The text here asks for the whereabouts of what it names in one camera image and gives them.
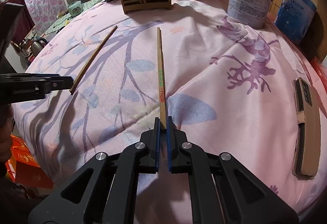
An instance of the orange box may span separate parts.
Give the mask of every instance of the orange box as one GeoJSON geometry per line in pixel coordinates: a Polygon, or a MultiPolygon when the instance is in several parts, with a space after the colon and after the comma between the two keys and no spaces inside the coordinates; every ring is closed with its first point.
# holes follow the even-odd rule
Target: orange box
{"type": "Polygon", "coordinates": [[[53,182],[40,168],[22,138],[11,135],[12,157],[6,162],[9,176],[14,183],[30,187],[53,188],[53,182]]]}

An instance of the pink tablecloth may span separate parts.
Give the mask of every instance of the pink tablecloth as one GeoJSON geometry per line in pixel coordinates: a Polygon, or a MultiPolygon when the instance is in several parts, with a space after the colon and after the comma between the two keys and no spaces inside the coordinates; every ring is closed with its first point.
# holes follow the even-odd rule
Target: pink tablecloth
{"type": "MultiPolygon", "coordinates": [[[[97,45],[118,25],[73,96],[14,105],[31,152],[56,184],[95,153],[121,152],[159,116],[156,27],[162,30],[169,115],[206,152],[233,154],[297,212],[327,184],[327,121],[321,112],[321,157],[313,180],[292,174],[298,135],[293,81],[311,76],[274,24],[262,30],[226,14],[228,0],[173,0],[172,10],[124,15],[120,1],[100,3],[54,37],[28,72],[76,77],[97,45]]],[[[140,223],[192,223],[186,175],[140,175],[140,223]]]]}

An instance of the silver screw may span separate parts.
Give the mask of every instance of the silver screw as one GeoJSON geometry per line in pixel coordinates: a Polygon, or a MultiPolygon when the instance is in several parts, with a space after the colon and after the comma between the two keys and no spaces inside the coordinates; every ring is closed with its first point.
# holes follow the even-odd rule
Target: silver screw
{"type": "Polygon", "coordinates": [[[190,142],[184,142],[182,144],[182,148],[184,149],[190,149],[192,147],[192,144],[190,142]]]}
{"type": "Polygon", "coordinates": [[[145,148],[145,144],[144,144],[143,142],[137,142],[137,143],[135,144],[135,147],[136,147],[137,149],[142,149],[142,148],[145,148]]]}
{"type": "Polygon", "coordinates": [[[223,160],[226,160],[226,161],[229,161],[231,158],[232,158],[232,156],[229,154],[229,153],[222,153],[221,154],[221,158],[223,159],[223,160]]]}
{"type": "Polygon", "coordinates": [[[100,153],[97,153],[97,155],[95,156],[95,158],[97,160],[104,160],[106,158],[107,154],[104,153],[104,152],[100,152],[100,153]]]}

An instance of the metal kettle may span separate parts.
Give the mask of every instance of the metal kettle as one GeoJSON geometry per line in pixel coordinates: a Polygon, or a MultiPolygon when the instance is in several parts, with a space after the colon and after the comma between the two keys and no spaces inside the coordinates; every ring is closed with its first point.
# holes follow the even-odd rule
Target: metal kettle
{"type": "Polygon", "coordinates": [[[38,38],[37,40],[33,41],[31,44],[31,51],[33,53],[33,55],[36,57],[40,51],[42,51],[42,49],[44,48],[44,45],[41,43],[41,41],[43,41],[45,43],[45,45],[48,44],[48,41],[44,38],[38,38]]]}

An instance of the human hand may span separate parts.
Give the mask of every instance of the human hand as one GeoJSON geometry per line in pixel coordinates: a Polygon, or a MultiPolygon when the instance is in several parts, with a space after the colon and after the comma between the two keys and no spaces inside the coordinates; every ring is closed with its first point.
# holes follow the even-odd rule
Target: human hand
{"type": "Polygon", "coordinates": [[[11,132],[12,122],[9,118],[13,117],[11,105],[0,106],[0,162],[6,162],[11,158],[11,132]]]}

